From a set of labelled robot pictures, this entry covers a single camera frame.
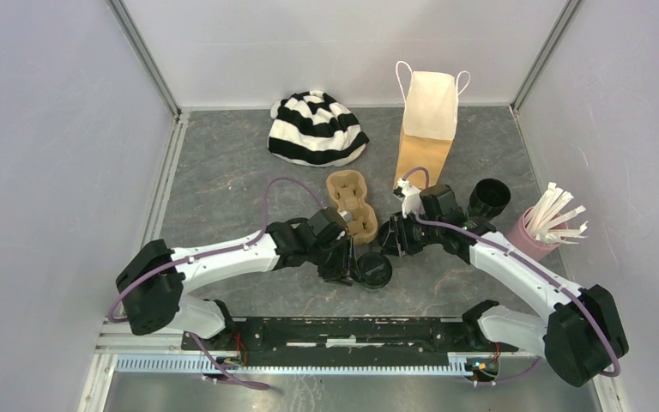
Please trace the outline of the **brown cardboard cup carrier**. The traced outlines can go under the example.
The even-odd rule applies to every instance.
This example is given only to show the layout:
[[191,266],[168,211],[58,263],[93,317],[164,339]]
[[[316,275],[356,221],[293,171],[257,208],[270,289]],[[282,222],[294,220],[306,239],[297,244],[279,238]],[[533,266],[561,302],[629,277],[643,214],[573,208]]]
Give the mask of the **brown cardboard cup carrier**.
[[364,176],[352,169],[334,172],[326,179],[330,201],[339,212],[348,212],[348,233],[356,245],[371,244],[378,234],[378,218],[367,202],[368,188]]

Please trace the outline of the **brown paper bag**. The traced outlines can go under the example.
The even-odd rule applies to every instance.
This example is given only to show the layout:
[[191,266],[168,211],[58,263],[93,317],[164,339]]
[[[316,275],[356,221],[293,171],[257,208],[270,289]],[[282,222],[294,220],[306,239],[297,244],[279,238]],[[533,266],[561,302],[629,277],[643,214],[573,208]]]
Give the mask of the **brown paper bag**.
[[405,177],[415,167],[424,167],[429,184],[435,185],[456,136],[460,95],[468,87],[471,75],[466,70],[456,75],[409,70],[410,82],[404,87],[402,66],[410,69],[407,62],[396,62],[404,108],[395,179]]

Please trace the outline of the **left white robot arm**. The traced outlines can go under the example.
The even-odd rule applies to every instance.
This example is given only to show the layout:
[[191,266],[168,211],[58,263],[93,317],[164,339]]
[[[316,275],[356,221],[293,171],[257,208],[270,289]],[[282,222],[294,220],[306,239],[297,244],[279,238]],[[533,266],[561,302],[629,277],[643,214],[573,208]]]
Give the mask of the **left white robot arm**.
[[317,267],[328,281],[348,277],[352,240],[347,211],[323,208],[311,218],[270,223],[244,238],[193,248],[170,248],[149,241],[118,275],[118,298],[135,336],[165,328],[196,334],[214,349],[235,338],[229,313],[217,300],[201,300],[193,291],[250,273]]

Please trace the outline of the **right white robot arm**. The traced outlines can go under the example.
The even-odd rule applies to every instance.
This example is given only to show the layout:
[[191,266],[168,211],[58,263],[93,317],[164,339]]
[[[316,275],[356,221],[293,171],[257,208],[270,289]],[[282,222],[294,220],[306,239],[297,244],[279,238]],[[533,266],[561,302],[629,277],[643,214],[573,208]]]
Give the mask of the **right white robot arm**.
[[532,309],[512,311],[484,300],[463,314],[461,337],[473,350],[505,343],[547,362],[567,384],[580,387],[601,375],[615,378],[629,351],[613,295],[555,274],[516,248],[491,222],[469,217],[448,185],[419,189],[398,179],[401,211],[382,227],[383,250],[400,257],[440,245],[450,255],[501,282]]

